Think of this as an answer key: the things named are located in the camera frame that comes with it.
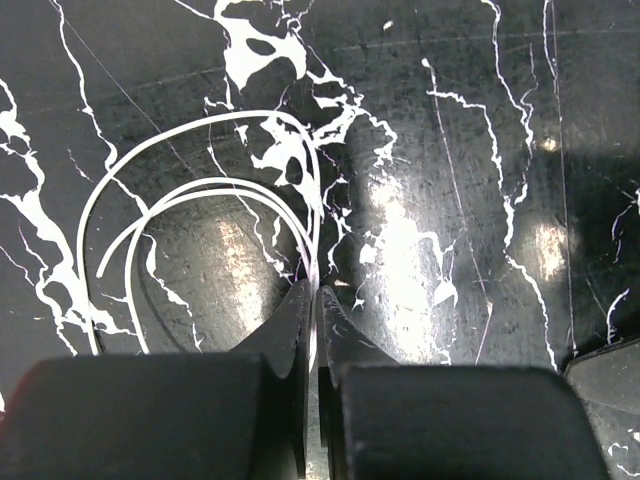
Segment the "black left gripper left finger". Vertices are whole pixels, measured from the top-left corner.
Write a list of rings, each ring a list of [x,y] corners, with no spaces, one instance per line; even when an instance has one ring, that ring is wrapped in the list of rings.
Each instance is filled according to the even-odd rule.
[[[1,423],[5,479],[301,479],[311,286],[233,349],[51,359]]]

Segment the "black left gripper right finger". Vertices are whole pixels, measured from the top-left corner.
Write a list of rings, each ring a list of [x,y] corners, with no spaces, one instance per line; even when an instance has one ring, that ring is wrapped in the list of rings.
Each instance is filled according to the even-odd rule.
[[[316,306],[321,440],[334,479],[605,479],[578,396],[558,374],[407,365],[323,287]]]

